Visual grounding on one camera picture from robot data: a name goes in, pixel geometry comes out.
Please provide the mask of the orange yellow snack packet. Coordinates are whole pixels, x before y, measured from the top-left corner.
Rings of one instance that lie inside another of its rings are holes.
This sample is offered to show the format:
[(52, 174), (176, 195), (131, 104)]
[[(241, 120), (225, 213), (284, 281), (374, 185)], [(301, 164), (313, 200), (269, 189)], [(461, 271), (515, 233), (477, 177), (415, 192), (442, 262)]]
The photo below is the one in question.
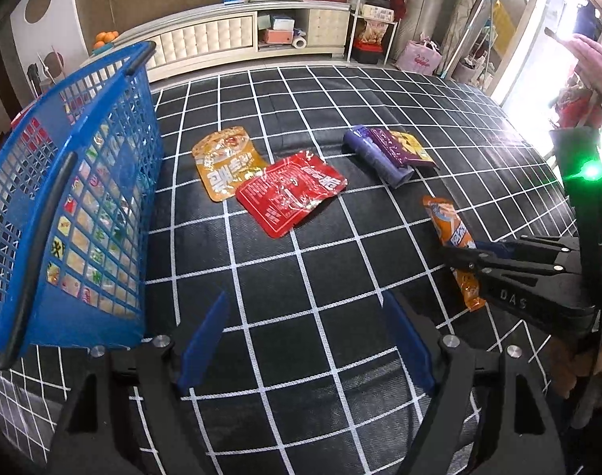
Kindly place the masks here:
[(258, 153), (244, 127), (226, 127), (206, 135), (191, 148), (206, 194), (215, 203), (232, 198), (246, 180), (269, 163)]

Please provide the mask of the red snack packet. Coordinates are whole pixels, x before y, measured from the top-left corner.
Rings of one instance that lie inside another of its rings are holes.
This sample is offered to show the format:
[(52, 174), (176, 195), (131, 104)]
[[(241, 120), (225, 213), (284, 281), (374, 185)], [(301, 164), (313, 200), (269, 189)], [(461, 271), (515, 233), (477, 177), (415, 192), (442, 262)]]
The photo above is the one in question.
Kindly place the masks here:
[(242, 183), (236, 199), (270, 238), (277, 239), (346, 187), (347, 179), (334, 167), (302, 150)]

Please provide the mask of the blue plastic basket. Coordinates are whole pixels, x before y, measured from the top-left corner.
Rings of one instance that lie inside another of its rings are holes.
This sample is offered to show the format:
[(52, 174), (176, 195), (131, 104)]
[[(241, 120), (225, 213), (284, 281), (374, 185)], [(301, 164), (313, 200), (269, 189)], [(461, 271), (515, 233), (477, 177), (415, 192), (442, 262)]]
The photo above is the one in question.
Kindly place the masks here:
[(0, 152), (0, 370), (33, 345), (130, 348), (164, 147), (144, 41), (38, 98)]

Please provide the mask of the dark blue snack packet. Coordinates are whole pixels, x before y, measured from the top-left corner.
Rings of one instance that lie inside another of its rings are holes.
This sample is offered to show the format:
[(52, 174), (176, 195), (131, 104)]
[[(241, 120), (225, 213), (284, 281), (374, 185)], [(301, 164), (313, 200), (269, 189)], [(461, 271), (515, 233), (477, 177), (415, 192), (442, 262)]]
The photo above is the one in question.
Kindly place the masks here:
[(411, 166), (396, 167), (389, 158), (383, 153), (383, 150), (373, 141), (370, 130), (367, 127), (358, 125), (345, 132), (343, 143), (367, 165), (372, 167), (381, 180), (390, 186), (398, 189), (414, 175), (414, 169)]

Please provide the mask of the purple yellow cracker packet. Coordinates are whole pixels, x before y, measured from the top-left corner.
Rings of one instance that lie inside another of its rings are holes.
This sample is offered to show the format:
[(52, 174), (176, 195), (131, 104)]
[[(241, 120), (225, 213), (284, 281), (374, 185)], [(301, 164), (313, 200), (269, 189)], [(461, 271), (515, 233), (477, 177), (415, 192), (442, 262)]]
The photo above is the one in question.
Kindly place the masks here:
[(414, 135), (370, 127), (370, 138), (395, 167), (431, 167), (437, 164)]

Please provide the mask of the paper towel roll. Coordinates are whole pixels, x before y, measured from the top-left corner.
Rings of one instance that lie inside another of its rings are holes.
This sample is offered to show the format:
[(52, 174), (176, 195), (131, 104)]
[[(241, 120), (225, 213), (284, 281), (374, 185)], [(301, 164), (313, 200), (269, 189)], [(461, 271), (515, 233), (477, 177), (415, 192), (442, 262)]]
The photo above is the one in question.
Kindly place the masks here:
[(304, 36), (294, 36), (291, 45), (295, 49), (303, 49), (307, 47), (307, 39)]

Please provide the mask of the black white grid tablecloth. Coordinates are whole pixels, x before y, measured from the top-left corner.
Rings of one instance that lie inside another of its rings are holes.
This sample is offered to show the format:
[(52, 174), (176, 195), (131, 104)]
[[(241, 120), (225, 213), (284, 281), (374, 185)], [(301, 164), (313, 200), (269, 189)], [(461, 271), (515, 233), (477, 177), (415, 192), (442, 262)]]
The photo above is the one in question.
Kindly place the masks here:
[[(496, 350), (516, 343), (544, 375), (547, 337), (500, 310), (470, 312), (423, 209), (448, 198), (473, 237), (569, 235), (556, 175), (476, 89), (371, 68), (295, 66), (189, 82), (153, 98), (164, 141), (150, 221), (145, 308), (154, 333), (224, 291), (229, 328), (181, 405), (221, 474), (391, 474), (428, 400), (381, 319), (403, 293), (443, 333)], [(280, 239), (234, 199), (211, 201), (191, 148), (240, 125), (276, 161), (318, 153), (347, 187)], [(343, 143), (352, 127), (414, 135), (437, 168), (398, 189)]]

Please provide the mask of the oranges on blue plate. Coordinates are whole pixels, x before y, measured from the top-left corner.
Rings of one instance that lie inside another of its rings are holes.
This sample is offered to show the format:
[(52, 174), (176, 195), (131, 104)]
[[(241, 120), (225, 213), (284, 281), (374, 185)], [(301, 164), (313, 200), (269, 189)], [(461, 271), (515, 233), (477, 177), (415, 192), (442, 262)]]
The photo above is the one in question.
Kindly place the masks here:
[(95, 38), (95, 43), (93, 45), (93, 52), (97, 53), (99, 49), (106, 47), (113, 43), (120, 36), (120, 32), (113, 31), (104, 31), (99, 32)]

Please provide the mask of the orange box in cabinet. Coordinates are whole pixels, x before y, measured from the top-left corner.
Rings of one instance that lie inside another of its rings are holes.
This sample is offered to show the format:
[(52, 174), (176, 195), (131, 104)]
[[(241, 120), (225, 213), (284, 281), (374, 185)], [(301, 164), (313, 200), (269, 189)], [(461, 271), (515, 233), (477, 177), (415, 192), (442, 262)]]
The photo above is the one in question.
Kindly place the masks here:
[(293, 42), (292, 30), (266, 29), (260, 31), (259, 43), (265, 45), (291, 45)]

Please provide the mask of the pink gift bag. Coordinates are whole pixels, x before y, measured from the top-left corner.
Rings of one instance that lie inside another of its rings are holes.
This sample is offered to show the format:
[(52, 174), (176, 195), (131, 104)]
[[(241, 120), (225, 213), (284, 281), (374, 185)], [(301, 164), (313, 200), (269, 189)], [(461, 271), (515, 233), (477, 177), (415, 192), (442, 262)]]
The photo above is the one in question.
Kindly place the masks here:
[(434, 42), (409, 41), (396, 61), (396, 67), (408, 73), (431, 75), (441, 60), (442, 55)]

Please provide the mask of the white tufted tv cabinet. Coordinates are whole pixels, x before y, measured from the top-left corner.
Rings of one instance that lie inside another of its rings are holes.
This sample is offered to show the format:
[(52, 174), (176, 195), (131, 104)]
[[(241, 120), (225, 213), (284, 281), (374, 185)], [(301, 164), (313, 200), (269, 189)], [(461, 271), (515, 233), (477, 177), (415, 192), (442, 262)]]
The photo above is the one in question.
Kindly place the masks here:
[[(266, 19), (284, 16), (295, 21), (307, 47), (259, 43), (260, 26)], [(156, 44), (146, 65), (152, 83), (226, 63), (290, 56), (340, 58), (345, 54), (350, 17), (348, 4), (320, 0), (200, 6), (125, 31), (113, 47), (91, 56), (83, 65), (141, 41)]]

